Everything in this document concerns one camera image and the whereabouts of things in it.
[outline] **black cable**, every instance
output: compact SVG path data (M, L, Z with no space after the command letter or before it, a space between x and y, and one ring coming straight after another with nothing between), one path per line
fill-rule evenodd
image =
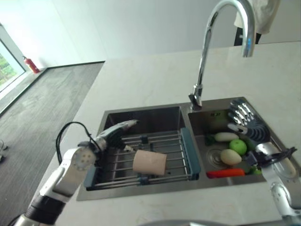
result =
M55 148L56 148L57 160L58 160L59 164L62 163L62 155L61 155L61 150L60 150L60 143L61 143L62 134L63 134L63 132L65 131L65 129L66 129L68 126L70 126L71 124L79 124L79 125L81 125L82 127L84 127L85 132L86 132L86 135L90 138L90 142L92 141L93 144L94 144L99 150L101 150L100 147L98 146L98 144L96 143L96 141L91 137L91 134L89 133L88 129L86 128L86 126L85 126L83 123L81 123L81 122L79 122L79 121L71 121L71 122L69 122L69 123L67 123L67 124L65 124L65 125L63 126L63 128L60 130L60 132L58 133L58 135L57 135L57 137L56 137Z
M18 220L18 218L21 216L21 214L19 214L18 216L14 217L9 223L8 226L13 226L16 221Z

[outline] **fire extinguisher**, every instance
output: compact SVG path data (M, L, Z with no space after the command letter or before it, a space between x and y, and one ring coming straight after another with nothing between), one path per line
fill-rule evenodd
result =
M31 59L28 59L23 56L24 63L32 70L33 73L37 74L40 72L40 70L37 68L37 66L33 63Z

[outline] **kitchen faucet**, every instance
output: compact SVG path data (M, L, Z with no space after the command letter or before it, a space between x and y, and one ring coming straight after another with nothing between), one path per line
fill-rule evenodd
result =
M243 21L243 44L242 44L242 56L243 57L251 57L253 54L254 44L255 44L255 19L254 13L250 3L247 0L222 0L220 1L211 12L209 20L207 22L205 36L204 36L204 43L203 43L203 50L202 56L200 60L199 72L198 72L198 82L193 86L194 90L193 93L190 93L189 99L192 103L191 108L192 110L201 110L202 109L202 90L203 90L203 76L204 76L204 69L206 64L206 58L208 53L208 48L211 40L212 29L214 22L220 12L220 10L227 5L234 6Z

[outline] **gray carpet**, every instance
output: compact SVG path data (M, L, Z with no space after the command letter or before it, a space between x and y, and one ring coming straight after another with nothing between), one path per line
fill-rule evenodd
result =
M45 70L39 72L38 74L34 74L32 72L26 73L27 76L13 90L0 99L0 117L3 115L3 113L5 113L3 110L9 109L7 106L10 105L14 99L16 99L16 97L18 97L18 95L22 93L24 89L26 89L26 87L30 86L30 84L32 84L36 79L39 79L40 75L42 75L44 71Z
M55 153L55 138L72 121L103 63L49 69L0 118L9 146L0 163L0 226L26 211Z

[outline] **marble countertop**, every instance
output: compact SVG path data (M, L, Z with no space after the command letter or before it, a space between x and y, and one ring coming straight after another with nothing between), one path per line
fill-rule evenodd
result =
M210 49L203 100L244 96L301 163L301 43L256 45L251 58L240 47ZM74 120L95 136L104 111L188 102L200 51L107 60ZM70 127L61 150L86 135ZM39 186L58 166L53 157ZM133 226L160 219L201 219L238 225L281 219L268 184L216 187L66 205L56 225Z

